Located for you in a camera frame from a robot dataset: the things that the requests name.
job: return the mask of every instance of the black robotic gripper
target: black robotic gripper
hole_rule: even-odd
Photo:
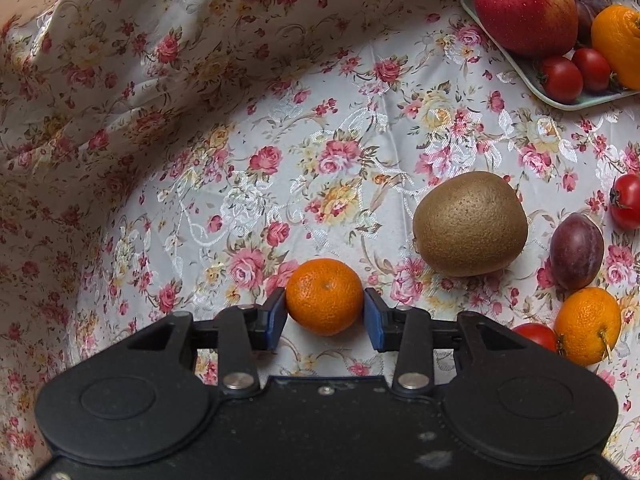
[[[43,387],[52,459],[33,480],[622,480],[601,456],[618,414],[596,375],[479,314],[432,320],[366,290],[383,377],[270,377],[284,290],[194,322],[176,312]],[[454,351],[436,386],[433,350]],[[218,350],[218,386],[193,373]]]

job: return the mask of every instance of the cherry tomato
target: cherry tomato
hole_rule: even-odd
[[[517,326],[513,331],[534,343],[538,343],[547,350],[558,352],[558,338],[556,337],[556,333],[547,325],[543,325],[542,323],[525,323],[524,325]]]
[[[609,201],[616,224],[628,231],[640,227],[640,176],[619,176],[609,191]]]
[[[549,56],[537,63],[537,68],[545,94],[554,101],[570,104],[582,92],[582,74],[570,59]]]
[[[611,67],[604,56],[593,48],[579,48],[571,58],[582,74],[589,92],[603,92],[609,87]]]

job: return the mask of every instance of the flower pattern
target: flower pattern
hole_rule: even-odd
[[[316,256],[391,306],[551,323],[563,293],[548,244],[579,211],[604,232],[594,283],[623,319],[613,361],[594,367],[620,402],[605,455],[640,478],[640,246],[607,213],[613,180],[640,171],[640,100],[547,107],[458,0],[0,9],[0,477],[47,457],[33,415],[46,381],[176,310],[261,302]],[[415,252],[411,218],[472,170],[513,187],[529,242],[509,269],[454,280]],[[435,361],[448,380],[450,356]],[[290,320],[261,373],[393,369],[362,330],[322,341]],[[216,383],[214,351],[196,374]]]

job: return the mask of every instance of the tray rim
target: tray rim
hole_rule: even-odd
[[[533,84],[533,82],[529,79],[529,77],[520,68],[520,65],[518,64],[518,62],[515,59],[513,59],[513,57],[511,57],[511,54],[509,54],[507,50],[501,47],[500,44],[498,44],[498,42],[495,41],[494,38],[486,31],[486,29],[484,28],[484,25],[480,22],[480,18],[478,18],[478,15],[476,14],[475,7],[470,7],[469,5],[467,5],[465,0],[460,0],[460,4],[462,5],[462,8],[465,9],[465,12],[471,17],[471,19],[474,20],[474,22],[477,23],[480,28],[482,28],[484,33],[494,43],[497,49],[500,50],[504,58],[513,67],[513,69],[520,76],[520,79],[522,79],[522,81],[529,88],[529,90],[531,90],[538,99],[552,106],[553,108],[558,108],[559,110],[565,110],[567,112],[575,112],[577,110],[584,110],[585,108],[591,108],[601,104],[610,103],[612,101],[617,101],[618,99],[623,99],[625,97],[630,97],[640,93],[640,91],[636,91],[636,90],[625,90],[623,92],[617,92],[615,94],[610,94],[606,96],[594,96],[589,101],[578,103],[575,105],[565,105],[557,101],[554,101],[553,99],[550,99],[549,97],[545,96],[540,90],[538,90],[538,88]]]

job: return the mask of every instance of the apple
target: apple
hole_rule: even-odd
[[[486,31],[514,54],[544,58],[571,50],[578,37],[574,0],[474,0]]]

